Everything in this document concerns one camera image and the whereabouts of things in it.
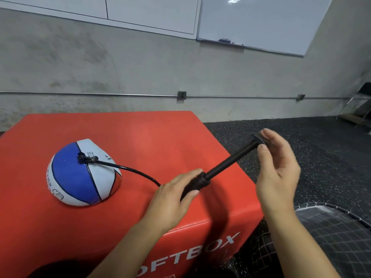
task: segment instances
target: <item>right hand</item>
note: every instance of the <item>right hand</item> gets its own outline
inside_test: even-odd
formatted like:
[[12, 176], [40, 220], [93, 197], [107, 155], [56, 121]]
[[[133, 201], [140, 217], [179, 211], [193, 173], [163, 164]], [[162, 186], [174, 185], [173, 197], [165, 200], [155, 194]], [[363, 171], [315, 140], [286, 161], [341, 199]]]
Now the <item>right hand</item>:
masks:
[[256, 193], [264, 215], [274, 216], [294, 211], [294, 195], [300, 167], [290, 144], [275, 131], [264, 129], [267, 145], [259, 145], [260, 174]]

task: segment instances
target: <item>left hand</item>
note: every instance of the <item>left hand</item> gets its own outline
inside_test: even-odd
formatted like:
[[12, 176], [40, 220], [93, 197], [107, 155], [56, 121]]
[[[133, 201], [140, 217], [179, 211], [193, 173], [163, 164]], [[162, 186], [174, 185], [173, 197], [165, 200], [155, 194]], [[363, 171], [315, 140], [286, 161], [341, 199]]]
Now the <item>left hand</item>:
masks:
[[161, 185], [153, 196], [141, 221], [148, 224], [153, 231], [160, 232], [161, 235], [174, 228], [185, 216], [192, 200], [199, 193], [198, 190], [190, 191], [180, 201], [183, 190], [201, 172], [202, 169], [193, 170], [177, 176], [165, 185]]

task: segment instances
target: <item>basketball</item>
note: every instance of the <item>basketball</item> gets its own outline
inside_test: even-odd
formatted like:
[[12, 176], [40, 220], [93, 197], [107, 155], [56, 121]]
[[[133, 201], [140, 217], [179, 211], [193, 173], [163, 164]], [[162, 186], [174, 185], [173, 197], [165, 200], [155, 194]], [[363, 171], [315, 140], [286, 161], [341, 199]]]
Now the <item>basketball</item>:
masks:
[[79, 140], [66, 145], [53, 156], [46, 171], [46, 182], [49, 191], [63, 203], [73, 206], [94, 205], [111, 196], [120, 187], [121, 172], [101, 164], [81, 164], [77, 160], [80, 152], [115, 164], [90, 139]]

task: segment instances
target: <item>blue panel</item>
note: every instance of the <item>blue panel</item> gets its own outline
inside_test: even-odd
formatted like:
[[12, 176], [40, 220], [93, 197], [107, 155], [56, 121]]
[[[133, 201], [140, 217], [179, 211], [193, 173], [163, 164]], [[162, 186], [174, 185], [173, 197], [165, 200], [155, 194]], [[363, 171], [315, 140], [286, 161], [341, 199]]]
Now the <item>blue panel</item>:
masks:
[[79, 152], [75, 142], [63, 147], [55, 154], [52, 171], [55, 180], [66, 193], [92, 205], [98, 203], [100, 197], [86, 165], [77, 161]]

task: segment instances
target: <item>forearm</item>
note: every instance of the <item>forearm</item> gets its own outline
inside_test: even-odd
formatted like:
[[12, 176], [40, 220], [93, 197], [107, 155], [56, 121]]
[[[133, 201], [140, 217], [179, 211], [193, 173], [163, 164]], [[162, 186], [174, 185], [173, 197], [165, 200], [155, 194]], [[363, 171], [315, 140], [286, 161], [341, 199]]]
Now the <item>forearm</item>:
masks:
[[294, 210], [266, 220], [285, 278], [340, 278]]
[[162, 234], [146, 221], [135, 224], [88, 278], [135, 278]]

